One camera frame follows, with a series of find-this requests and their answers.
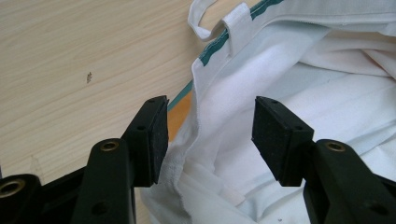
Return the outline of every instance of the light wood surface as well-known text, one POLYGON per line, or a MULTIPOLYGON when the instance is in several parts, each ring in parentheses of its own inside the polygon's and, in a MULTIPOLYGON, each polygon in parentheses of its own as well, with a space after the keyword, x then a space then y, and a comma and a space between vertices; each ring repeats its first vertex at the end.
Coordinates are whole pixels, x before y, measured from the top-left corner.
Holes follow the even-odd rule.
MULTIPOLYGON (((187 24, 190 3, 0 1, 3 176, 46 184, 75 171, 96 142, 120 137, 145 100, 172 100, 205 47, 187 24)), ((237 3, 218 1, 203 26, 237 3)), ((138 223, 149 223, 136 193, 138 223)))

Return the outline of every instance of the screw hole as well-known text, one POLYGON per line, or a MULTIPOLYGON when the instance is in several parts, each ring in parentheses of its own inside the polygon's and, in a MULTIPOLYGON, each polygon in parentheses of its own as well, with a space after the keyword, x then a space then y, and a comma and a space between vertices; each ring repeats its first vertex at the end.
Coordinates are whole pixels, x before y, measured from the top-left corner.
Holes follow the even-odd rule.
POLYGON ((111 150, 116 149, 117 147, 119 147, 118 142, 106 142, 100 146, 100 149, 102 151, 111 151, 111 150))
POLYGON ((381 216, 387 216, 389 214, 388 209, 376 201, 365 202, 364 207, 372 210, 373 212, 375 212, 381 216))
POLYGON ((6 198, 18 193, 25 186, 22 179, 11 180, 0 186, 0 198, 6 198))
POLYGON ((330 149, 330 150, 338 151, 338 152, 341 152, 341 151, 345 151, 345 150, 346 150, 346 149, 344 148, 344 146, 342 146, 342 145, 340 145, 340 144, 338 144, 338 143, 335 143, 335 142, 328 142, 328 143, 326 143, 326 147, 327 147, 328 149, 330 149))
POLYGON ((96 216, 100 216, 104 213, 106 213, 108 211, 109 205, 107 202, 99 202, 96 203, 92 209, 91 209, 91 213, 96 215, 96 216))

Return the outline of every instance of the black plastic part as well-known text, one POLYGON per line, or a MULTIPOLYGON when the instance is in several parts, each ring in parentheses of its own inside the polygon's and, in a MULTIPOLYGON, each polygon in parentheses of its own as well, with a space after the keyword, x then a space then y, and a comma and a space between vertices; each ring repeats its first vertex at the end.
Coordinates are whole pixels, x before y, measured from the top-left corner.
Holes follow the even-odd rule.
POLYGON ((396 223, 396 200, 350 146, 319 140, 313 161, 330 202, 324 223, 396 223))
POLYGON ((42 203, 35 175, 12 175, 0 180, 0 223, 34 223, 42 203))
POLYGON ((318 188, 318 186, 316 186, 314 188, 308 183, 305 183, 304 201, 311 224, 324 223, 329 212, 330 203, 323 187, 320 186, 320 188, 318 188))
POLYGON ((256 98, 252 141, 281 186, 301 185, 302 154, 313 135, 314 130, 279 101, 256 98))
POLYGON ((381 181, 385 188, 387 188, 393 198, 396 199, 396 183, 380 175, 376 175, 376 177, 381 181))
POLYGON ((84 171, 80 168, 42 187, 44 207, 37 223, 70 223, 84 171))
POLYGON ((134 186, 158 183, 161 165, 168 149, 166 96, 147 100, 122 135, 134 158, 134 186))
POLYGON ((71 223, 134 223, 129 165, 124 140, 97 143, 85 168, 71 223))

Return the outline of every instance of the wood grain surface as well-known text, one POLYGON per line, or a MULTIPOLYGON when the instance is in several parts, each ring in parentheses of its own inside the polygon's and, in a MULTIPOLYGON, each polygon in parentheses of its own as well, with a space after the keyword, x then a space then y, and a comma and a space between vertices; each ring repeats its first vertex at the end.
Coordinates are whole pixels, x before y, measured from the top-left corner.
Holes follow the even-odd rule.
MULTIPOLYGON (((203 26, 238 3, 218 1, 203 26)), ((3 176, 35 174, 46 184, 75 171, 96 142, 120 137, 148 98, 175 98, 206 44, 187 24, 190 4, 0 1, 3 176)), ((136 192, 138 223, 149 223, 136 192)))

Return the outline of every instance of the green stripe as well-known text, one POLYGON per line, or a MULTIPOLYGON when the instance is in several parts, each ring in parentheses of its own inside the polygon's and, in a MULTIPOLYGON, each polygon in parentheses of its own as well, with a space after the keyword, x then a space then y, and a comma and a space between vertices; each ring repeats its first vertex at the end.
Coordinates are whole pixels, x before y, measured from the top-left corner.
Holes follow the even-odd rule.
POLYGON ((192 81, 175 97, 175 99, 168 105, 168 111, 171 111, 192 89, 192 81))
POLYGON ((256 4, 256 6, 252 7, 250 9, 250 16, 251 19, 254 20, 256 19, 256 17, 260 16, 262 13, 265 12, 265 10, 267 10, 268 7, 279 4, 283 2, 283 0, 263 0, 260 1, 259 4, 256 4))
POLYGON ((225 42, 228 40, 228 37, 229 37, 228 30, 225 29, 221 33, 221 35, 218 36, 218 38, 216 38, 213 42, 211 42, 206 46, 204 52, 202 52, 201 55, 199 56, 199 59, 204 64, 204 66, 206 66, 209 63, 210 57, 212 57, 212 55, 216 51, 218 51, 223 47, 225 42))

